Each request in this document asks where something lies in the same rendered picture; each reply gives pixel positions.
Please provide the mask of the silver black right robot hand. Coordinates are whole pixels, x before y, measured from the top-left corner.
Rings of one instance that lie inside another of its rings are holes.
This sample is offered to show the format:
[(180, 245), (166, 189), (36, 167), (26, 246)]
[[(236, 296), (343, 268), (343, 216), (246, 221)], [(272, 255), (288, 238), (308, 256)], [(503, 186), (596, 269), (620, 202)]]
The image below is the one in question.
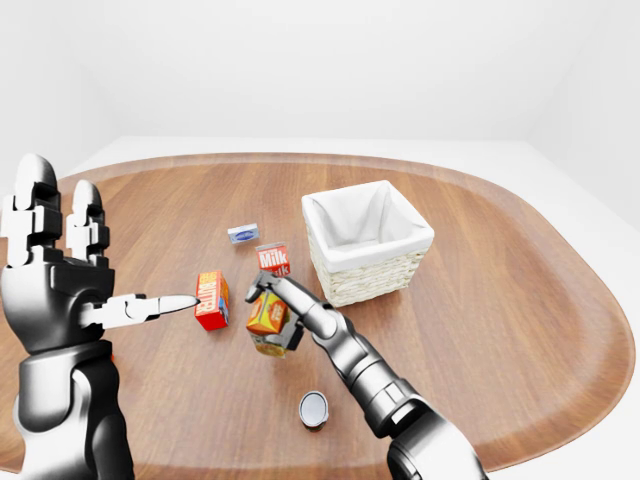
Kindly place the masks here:
[(245, 301), (253, 304), (264, 291), (277, 295), (288, 306), (290, 321), (281, 334), (287, 350), (297, 348), (303, 335), (302, 327), (323, 340), (331, 338), (337, 331), (336, 321), (323, 303), (289, 277), (261, 271), (250, 285)]

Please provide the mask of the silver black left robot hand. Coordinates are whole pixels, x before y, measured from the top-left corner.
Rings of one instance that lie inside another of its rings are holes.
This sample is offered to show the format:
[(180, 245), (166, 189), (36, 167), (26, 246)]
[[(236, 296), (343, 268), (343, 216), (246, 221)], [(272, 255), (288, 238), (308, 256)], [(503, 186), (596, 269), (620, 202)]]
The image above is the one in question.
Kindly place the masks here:
[(116, 296), (115, 272), (100, 193), (77, 183), (64, 216), (53, 167), (27, 154), (15, 192), (5, 198), (0, 236), (8, 240), (2, 272), (6, 319), (31, 355), (99, 339), (109, 328), (144, 323), (198, 304), (192, 295)]

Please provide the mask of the orange juice carton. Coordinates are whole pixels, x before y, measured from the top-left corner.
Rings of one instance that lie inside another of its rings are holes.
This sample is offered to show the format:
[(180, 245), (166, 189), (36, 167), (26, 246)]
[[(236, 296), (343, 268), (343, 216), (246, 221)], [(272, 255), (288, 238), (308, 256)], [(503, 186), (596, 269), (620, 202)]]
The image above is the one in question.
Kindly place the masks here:
[(269, 291), (261, 293), (253, 303), (246, 324), (256, 350), (263, 355), (284, 358), (287, 349), (281, 334), (289, 321), (290, 313), (285, 302)]

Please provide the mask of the white lined wicker basket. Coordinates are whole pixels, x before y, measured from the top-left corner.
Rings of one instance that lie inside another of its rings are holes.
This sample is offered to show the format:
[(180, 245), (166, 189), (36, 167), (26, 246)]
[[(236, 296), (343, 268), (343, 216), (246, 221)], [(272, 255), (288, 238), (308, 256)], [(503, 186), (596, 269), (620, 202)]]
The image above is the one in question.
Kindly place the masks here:
[(311, 260), (336, 307), (405, 288), (434, 230), (387, 180), (301, 199)]

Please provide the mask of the red milk carton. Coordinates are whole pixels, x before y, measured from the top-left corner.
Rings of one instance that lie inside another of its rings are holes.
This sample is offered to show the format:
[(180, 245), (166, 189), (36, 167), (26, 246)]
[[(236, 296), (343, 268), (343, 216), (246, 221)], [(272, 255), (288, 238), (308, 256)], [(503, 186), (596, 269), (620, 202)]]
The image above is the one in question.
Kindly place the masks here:
[(259, 268), (284, 277), (291, 273), (289, 256), (283, 242), (261, 245), (256, 248)]

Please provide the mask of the red butter box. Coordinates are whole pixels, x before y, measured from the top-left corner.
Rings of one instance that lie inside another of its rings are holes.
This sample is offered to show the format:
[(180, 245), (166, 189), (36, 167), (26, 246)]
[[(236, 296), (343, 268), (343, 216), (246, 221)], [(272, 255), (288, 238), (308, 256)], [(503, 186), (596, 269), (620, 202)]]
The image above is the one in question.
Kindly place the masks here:
[(194, 315), (205, 330), (228, 326), (229, 289), (221, 270), (199, 274), (196, 297), (200, 303), (195, 306)]

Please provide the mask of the small blue grey box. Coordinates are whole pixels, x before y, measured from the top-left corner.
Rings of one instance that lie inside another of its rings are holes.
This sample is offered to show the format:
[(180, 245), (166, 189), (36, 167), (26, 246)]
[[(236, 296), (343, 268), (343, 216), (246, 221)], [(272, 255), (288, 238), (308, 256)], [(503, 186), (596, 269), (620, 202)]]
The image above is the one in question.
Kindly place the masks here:
[(232, 244), (239, 244), (260, 237), (259, 228), (256, 223), (229, 228), (227, 234)]

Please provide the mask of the silver lidded tin can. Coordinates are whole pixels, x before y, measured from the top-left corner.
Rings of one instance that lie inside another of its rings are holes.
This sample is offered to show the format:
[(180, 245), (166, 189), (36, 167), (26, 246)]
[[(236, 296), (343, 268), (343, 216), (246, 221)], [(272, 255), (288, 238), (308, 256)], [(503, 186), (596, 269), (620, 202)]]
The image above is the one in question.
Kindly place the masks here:
[(316, 390), (305, 393), (299, 403), (299, 416), (307, 430), (321, 430), (329, 417), (326, 397)]

